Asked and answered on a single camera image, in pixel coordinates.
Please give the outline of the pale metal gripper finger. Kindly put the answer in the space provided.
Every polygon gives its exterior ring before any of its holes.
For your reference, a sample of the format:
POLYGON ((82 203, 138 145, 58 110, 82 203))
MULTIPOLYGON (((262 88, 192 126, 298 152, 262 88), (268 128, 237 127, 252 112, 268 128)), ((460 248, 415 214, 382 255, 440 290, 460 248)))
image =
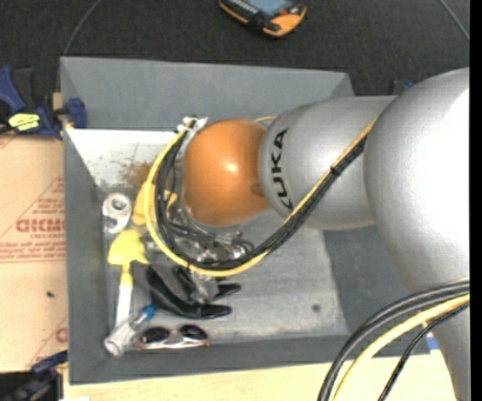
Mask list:
POLYGON ((211 303, 219 293, 218 281, 214 277, 189 271, 189 281, 192 284, 190 299, 197 303, 211 303))

